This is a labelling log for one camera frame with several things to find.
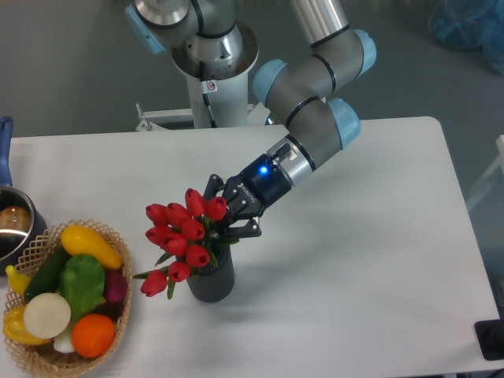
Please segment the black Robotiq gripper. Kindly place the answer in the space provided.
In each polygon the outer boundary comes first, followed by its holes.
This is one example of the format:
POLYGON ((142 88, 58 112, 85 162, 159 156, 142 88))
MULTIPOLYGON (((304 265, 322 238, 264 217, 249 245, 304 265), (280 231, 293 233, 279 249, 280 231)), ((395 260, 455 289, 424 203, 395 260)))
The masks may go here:
POLYGON ((270 156, 262 154, 226 183, 217 174, 211 174, 202 197, 212 199, 224 190, 227 220, 248 220, 242 226, 220 222, 217 233, 222 239, 246 239, 261 236, 259 217, 291 189, 291 183, 280 168, 272 163, 270 156))

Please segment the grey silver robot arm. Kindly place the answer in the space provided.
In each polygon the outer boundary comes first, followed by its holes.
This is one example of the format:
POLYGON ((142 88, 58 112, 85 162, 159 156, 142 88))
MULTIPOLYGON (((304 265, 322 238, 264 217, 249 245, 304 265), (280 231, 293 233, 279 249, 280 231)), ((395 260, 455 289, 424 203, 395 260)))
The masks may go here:
POLYGON ((258 58, 251 29, 232 1, 133 1, 125 14, 151 52, 168 51, 185 75, 196 128, 244 125, 254 93, 287 134, 238 175, 211 176, 206 199, 223 195, 217 220, 203 217, 206 238, 226 242, 260 235, 264 211, 360 133, 353 109, 334 96, 376 60, 369 35, 349 25, 337 1, 294 1, 312 50, 298 67, 272 60, 248 76, 258 58))

